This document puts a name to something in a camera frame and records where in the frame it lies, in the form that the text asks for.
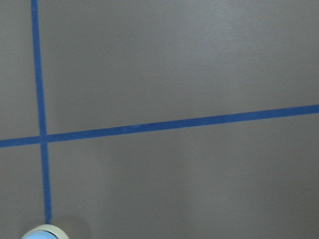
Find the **blue round desk bell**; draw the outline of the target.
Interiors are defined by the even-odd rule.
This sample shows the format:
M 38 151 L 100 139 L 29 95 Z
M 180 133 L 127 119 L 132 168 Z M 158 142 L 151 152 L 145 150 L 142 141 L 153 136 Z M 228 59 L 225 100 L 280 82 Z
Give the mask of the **blue round desk bell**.
M 44 224 L 28 231 L 21 239 L 70 239 L 70 237 L 61 228 Z

